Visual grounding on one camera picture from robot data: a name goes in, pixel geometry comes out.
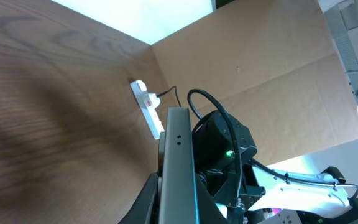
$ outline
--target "white wall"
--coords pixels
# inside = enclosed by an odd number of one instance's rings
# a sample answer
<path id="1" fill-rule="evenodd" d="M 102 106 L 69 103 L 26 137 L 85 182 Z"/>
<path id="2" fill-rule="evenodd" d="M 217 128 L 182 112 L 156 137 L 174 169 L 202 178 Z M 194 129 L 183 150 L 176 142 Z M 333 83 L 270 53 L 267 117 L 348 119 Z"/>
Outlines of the white wall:
<path id="1" fill-rule="evenodd" d="M 337 167 L 348 183 L 358 184 L 358 140 L 279 162 L 269 167 L 291 172 L 319 174 L 329 166 Z"/>
<path id="2" fill-rule="evenodd" d="M 147 44 L 213 11 L 211 0 L 53 0 Z"/>

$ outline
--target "green led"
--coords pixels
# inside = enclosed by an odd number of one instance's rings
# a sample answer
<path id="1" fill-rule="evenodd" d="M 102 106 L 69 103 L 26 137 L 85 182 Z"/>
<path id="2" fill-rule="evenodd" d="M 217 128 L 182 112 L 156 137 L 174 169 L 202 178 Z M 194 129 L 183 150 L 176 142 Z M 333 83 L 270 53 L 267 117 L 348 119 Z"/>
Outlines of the green led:
<path id="1" fill-rule="evenodd" d="M 233 156 L 233 154 L 234 154 L 234 151 L 233 151 L 233 150 L 228 150 L 228 151 L 226 152 L 226 155 L 227 155 L 227 156 Z"/>

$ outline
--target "cardboard panel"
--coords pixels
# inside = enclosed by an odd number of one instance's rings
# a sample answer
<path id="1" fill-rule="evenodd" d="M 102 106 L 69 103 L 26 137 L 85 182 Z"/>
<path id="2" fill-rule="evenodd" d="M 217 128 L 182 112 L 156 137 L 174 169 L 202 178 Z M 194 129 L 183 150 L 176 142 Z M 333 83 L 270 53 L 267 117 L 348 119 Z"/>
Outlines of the cardboard panel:
<path id="1" fill-rule="evenodd" d="M 192 88 L 221 100 L 334 52 L 317 2 L 297 0 L 236 0 L 153 49 L 183 102 Z"/>
<path id="2" fill-rule="evenodd" d="M 336 54 L 221 101 L 273 164 L 358 139 L 357 105 Z M 201 114 L 213 105 L 199 109 Z"/>

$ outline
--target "wood grain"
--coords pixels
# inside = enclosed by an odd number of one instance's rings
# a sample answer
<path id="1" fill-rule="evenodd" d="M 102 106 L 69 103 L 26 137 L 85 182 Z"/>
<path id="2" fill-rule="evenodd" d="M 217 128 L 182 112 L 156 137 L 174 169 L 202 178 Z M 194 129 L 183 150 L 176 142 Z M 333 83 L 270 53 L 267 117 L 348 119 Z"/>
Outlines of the wood grain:
<path id="1" fill-rule="evenodd" d="M 135 79 L 168 87 L 149 45 L 48 0 L 0 0 L 0 223 L 126 214 L 157 169 Z"/>

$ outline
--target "black cable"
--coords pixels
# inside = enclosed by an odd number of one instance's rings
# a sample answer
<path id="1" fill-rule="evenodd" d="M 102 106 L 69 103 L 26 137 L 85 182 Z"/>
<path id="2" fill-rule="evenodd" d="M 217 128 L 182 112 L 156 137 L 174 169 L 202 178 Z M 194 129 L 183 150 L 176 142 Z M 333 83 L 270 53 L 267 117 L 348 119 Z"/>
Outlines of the black cable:
<path id="1" fill-rule="evenodd" d="M 172 89 L 175 89 L 175 96 L 176 96 L 176 98 L 177 98 L 177 101 L 178 101 L 179 106 L 181 107 L 180 100 L 179 100 L 179 97 L 178 97 L 178 92 L 177 92 L 177 86 L 173 86 L 173 87 L 171 87 L 169 90 L 163 91 L 162 93 L 158 94 L 157 97 L 160 98 L 161 96 L 163 96 L 163 95 L 169 93 Z"/>
<path id="2" fill-rule="evenodd" d="M 241 188 L 241 179 L 242 179 L 242 169 L 241 169 L 241 155 L 240 155 L 240 148 L 237 142 L 237 137 L 236 137 L 236 133 L 234 132 L 234 128 L 233 128 L 233 124 L 231 123 L 230 119 L 229 119 L 229 115 L 226 112 L 226 110 L 223 108 L 223 106 L 213 97 L 211 96 L 209 93 L 207 93 L 204 90 L 200 90 L 200 89 L 192 89 L 188 92 L 187 94 L 187 101 L 189 103 L 189 106 L 191 108 L 191 110 L 194 112 L 194 114 L 200 119 L 200 121 L 197 123 L 197 125 L 195 126 L 195 128 L 193 129 L 193 133 L 195 133 L 195 131 L 203 124 L 205 123 L 205 121 L 207 120 L 206 117 L 209 117 L 212 115 L 212 113 L 209 113 L 207 116 L 205 116 L 204 118 L 199 114 L 199 112 L 196 110 L 196 108 L 193 105 L 193 102 L 191 102 L 191 95 L 193 93 L 198 93 L 200 95 L 203 95 L 205 98 L 207 98 L 215 107 L 216 109 L 218 109 L 218 111 L 220 112 L 220 114 L 222 115 L 223 119 L 225 120 L 227 127 L 229 129 L 229 133 L 231 135 L 231 141 L 232 141 L 232 145 L 233 145 L 233 150 L 234 150 L 234 159 L 235 159 L 235 170 L 236 170 L 236 174 L 239 176 L 238 179 L 238 185 L 237 185 L 237 197 L 240 194 L 240 188 Z"/>
<path id="3" fill-rule="evenodd" d="M 353 187 L 353 188 L 356 188 L 356 192 L 354 193 L 352 198 L 356 198 L 358 196 L 358 185 L 357 184 L 336 184 L 336 182 L 333 183 L 333 184 L 327 184 L 327 183 L 313 182 L 313 181 L 309 181 L 309 180 L 300 180 L 300 179 L 290 177 L 288 175 L 288 173 L 286 173 L 285 175 L 279 174 L 278 172 L 275 172 L 274 170 L 272 170 L 272 169 L 268 168 L 267 166 L 261 164 L 259 161 L 257 161 L 254 158 L 252 158 L 250 160 L 250 162 L 251 162 L 251 164 L 261 168 L 266 173 L 272 174 L 275 177 L 278 177 L 278 178 L 283 179 L 283 180 L 288 180 L 288 181 L 296 182 L 296 183 L 299 183 L 299 184 L 314 185 L 314 186 L 319 186 L 319 187 L 332 187 L 332 188 L 336 188 L 336 187 Z"/>

